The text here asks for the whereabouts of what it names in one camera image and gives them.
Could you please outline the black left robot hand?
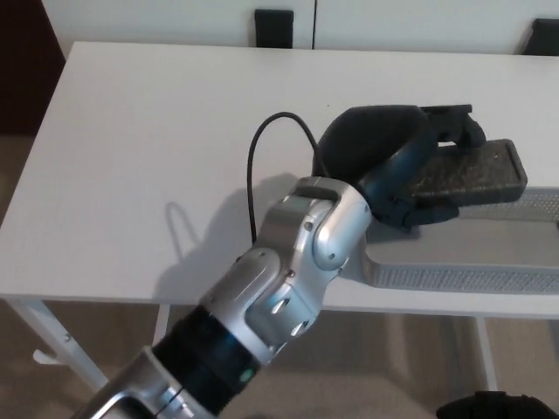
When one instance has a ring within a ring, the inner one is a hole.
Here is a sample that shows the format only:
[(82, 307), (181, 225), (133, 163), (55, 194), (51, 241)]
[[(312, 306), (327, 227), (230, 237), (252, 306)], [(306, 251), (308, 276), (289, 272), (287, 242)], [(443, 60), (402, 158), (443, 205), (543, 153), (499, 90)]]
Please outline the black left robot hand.
[(353, 186), (377, 221), (399, 230), (452, 220), (459, 215), (457, 204), (414, 198), (404, 189), (440, 143), (465, 149), (485, 143), (472, 110), (470, 104), (351, 107), (320, 138), (312, 174)]

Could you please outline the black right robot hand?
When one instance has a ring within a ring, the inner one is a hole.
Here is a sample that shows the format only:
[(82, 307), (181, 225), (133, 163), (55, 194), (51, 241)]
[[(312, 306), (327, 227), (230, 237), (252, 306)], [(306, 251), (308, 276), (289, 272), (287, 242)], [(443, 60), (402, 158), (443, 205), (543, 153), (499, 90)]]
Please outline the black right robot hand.
[(436, 417), (439, 419), (555, 419), (558, 414), (533, 396), (508, 395), (500, 391), (479, 391), (438, 408)]

